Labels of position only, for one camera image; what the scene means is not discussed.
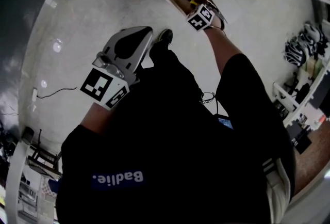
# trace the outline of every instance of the black t-shirt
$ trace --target black t-shirt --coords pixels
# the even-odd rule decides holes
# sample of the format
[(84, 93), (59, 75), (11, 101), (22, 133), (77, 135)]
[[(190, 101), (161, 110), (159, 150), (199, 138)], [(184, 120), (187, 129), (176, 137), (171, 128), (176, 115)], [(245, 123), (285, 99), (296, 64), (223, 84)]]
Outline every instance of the black t-shirt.
[(59, 222), (269, 223), (262, 162), (289, 146), (249, 60), (229, 60), (217, 91), (233, 130), (180, 91), (155, 89), (128, 94), (107, 136), (82, 126), (68, 136)]

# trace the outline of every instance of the white shelf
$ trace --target white shelf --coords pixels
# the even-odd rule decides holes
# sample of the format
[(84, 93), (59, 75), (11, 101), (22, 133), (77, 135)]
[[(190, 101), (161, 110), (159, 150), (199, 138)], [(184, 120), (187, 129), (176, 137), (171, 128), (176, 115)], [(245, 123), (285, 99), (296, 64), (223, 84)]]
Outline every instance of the white shelf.
[(289, 115), (283, 120), (284, 127), (287, 127), (288, 125), (291, 124), (292, 121), (299, 118), (300, 113), (302, 112), (302, 110), (304, 109), (304, 107), (306, 106), (308, 101), (313, 98), (313, 94), (316, 91), (316, 89), (318, 88), (321, 81), (323, 80), (323, 77), (326, 74), (328, 74), (329, 68), (330, 68), (330, 60), (328, 61), (327, 65), (322, 68), (322, 70), (320, 71), (320, 73), (316, 77), (315, 81), (310, 86), (309, 93), (307, 94), (307, 96), (305, 97), (303, 102), (301, 102), (299, 107), (297, 107), (294, 112), (289, 113)]

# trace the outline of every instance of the concrete floor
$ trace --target concrete floor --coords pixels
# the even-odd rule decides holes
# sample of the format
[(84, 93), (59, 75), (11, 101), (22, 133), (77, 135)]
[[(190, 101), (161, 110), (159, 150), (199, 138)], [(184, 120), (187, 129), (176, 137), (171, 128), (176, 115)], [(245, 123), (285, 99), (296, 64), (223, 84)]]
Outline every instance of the concrete floor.
[[(284, 42), (312, 18), (310, 0), (255, 0), (227, 26), (228, 37), (250, 58), (270, 96), (272, 83), (283, 81), (293, 69), (282, 58)], [(33, 103), (32, 88), (44, 96), (63, 87), (81, 86), (108, 39), (122, 28), (138, 25), (151, 26), (155, 37), (171, 28), (170, 48), (204, 92), (216, 91), (220, 75), (206, 36), (197, 34), (165, 0), (46, 0), (30, 36), (19, 100), (20, 122), (36, 132), (42, 129), (44, 146), (59, 152), (91, 101), (77, 89)], [(53, 50), (54, 43), (61, 44), (59, 53)], [(215, 102), (207, 107), (216, 112)]]

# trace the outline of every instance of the person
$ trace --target person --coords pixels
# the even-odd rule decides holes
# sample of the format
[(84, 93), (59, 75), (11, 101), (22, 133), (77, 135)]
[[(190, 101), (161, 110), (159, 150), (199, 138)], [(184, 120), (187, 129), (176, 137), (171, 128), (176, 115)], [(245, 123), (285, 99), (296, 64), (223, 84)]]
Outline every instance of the person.
[(60, 223), (280, 221), (294, 192), (288, 133), (223, 21), (212, 27), (204, 31), (221, 74), (216, 99), (233, 129), (201, 103), (163, 31), (141, 82), (111, 111), (93, 104), (63, 143)]

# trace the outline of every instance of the brown floor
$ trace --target brown floor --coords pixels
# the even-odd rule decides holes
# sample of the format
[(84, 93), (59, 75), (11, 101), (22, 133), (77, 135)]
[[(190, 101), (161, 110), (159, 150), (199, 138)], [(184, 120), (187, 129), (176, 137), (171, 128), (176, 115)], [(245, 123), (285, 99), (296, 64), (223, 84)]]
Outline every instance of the brown floor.
[(330, 122), (324, 122), (321, 127), (309, 134), (312, 144), (303, 154), (295, 150), (296, 181), (295, 191), (301, 191), (330, 161)]

